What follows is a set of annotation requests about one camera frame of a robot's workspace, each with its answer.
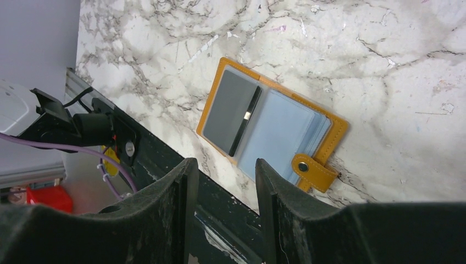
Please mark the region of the yellow leather card holder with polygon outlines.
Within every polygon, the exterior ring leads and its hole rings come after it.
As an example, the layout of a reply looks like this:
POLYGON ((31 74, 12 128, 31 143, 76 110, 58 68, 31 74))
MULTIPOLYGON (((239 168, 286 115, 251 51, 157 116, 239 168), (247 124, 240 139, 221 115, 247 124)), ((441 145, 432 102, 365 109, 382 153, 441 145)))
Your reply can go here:
POLYGON ((229 58, 220 59, 213 85, 197 126, 197 134, 256 179, 256 160, 266 160, 285 180, 304 191, 326 192, 338 176, 328 159, 346 135, 348 121, 264 75, 229 58), (210 142, 203 129, 223 71, 232 67, 262 88, 234 156, 210 142))

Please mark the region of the red object below table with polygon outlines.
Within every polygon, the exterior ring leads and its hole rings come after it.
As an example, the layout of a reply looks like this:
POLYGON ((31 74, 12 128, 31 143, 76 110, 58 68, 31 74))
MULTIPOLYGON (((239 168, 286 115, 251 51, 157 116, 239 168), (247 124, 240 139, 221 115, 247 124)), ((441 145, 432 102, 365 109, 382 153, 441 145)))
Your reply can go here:
POLYGON ((73 200, 61 186, 50 186, 39 189, 26 188, 26 202, 31 205, 46 205, 66 213, 73 212, 73 200))

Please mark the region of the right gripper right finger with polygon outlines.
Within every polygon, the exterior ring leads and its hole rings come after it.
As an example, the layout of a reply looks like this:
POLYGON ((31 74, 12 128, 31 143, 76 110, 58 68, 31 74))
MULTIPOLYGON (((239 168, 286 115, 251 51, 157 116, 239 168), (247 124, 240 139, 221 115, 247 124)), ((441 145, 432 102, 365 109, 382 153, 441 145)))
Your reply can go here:
POLYGON ((256 161, 266 263, 465 263, 465 203, 326 204, 256 161))

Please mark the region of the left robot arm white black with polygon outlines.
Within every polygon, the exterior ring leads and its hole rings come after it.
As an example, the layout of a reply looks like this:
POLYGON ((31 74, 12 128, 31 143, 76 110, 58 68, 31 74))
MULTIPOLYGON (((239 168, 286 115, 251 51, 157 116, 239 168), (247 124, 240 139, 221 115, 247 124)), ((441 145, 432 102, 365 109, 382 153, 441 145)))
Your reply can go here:
POLYGON ((1 139, 35 147, 78 152, 83 147, 114 143, 109 114, 90 110, 82 98, 88 87, 66 104, 37 89, 1 80, 1 139), (69 106, 83 104, 86 113, 71 114, 69 106))

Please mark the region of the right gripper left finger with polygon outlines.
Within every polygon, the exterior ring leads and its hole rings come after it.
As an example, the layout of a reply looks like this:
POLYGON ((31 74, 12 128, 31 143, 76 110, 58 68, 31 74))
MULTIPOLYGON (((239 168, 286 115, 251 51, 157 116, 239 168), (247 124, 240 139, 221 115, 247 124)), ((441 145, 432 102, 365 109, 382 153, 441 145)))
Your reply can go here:
POLYGON ((1 263, 188 263, 195 158, 98 213, 1 206, 1 263))

